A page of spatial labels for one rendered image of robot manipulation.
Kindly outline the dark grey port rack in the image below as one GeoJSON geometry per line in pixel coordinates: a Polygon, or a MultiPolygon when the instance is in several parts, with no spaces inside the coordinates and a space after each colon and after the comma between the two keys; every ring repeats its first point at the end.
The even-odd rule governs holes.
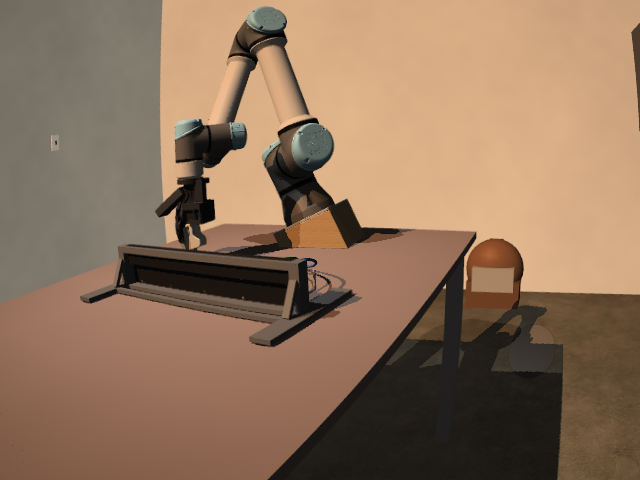
{"type": "Polygon", "coordinates": [[[134,244],[118,246],[118,254],[113,286],[81,295],[80,300],[89,303],[117,292],[272,323],[249,336],[249,342],[260,346],[275,344],[352,294],[352,289],[332,288],[309,302],[309,294],[316,290],[316,273],[313,269],[314,288],[309,291],[307,259],[134,244]]]}

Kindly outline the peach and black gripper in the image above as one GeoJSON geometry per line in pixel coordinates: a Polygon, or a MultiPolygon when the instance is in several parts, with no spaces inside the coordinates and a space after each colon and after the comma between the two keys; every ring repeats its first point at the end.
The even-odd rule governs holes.
{"type": "Polygon", "coordinates": [[[207,199],[206,183],[210,183],[209,177],[203,180],[177,179],[177,185],[183,185],[186,194],[178,201],[175,216],[175,230],[182,249],[197,250],[195,248],[208,243],[208,237],[201,233],[200,225],[193,225],[193,223],[205,224],[215,220],[214,199],[207,199]],[[186,183],[189,185],[185,185],[186,183]],[[195,212],[193,214],[193,211],[184,210],[195,210],[195,212]],[[189,226],[185,227],[186,224],[189,226]]]}

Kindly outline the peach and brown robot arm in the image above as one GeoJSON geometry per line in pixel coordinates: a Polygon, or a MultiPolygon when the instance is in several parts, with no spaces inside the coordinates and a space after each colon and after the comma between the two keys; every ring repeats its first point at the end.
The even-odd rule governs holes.
{"type": "Polygon", "coordinates": [[[259,61],[280,122],[280,142],[268,146],[262,160],[281,199],[288,227],[335,203],[313,174],[332,157],[333,137],[308,111],[285,50],[286,25],[285,15],[269,6],[258,7],[247,16],[233,40],[208,125],[201,119],[179,121],[174,140],[178,180],[199,179],[203,167],[212,168],[230,150],[244,148],[246,127],[234,121],[250,72],[259,61]]]}

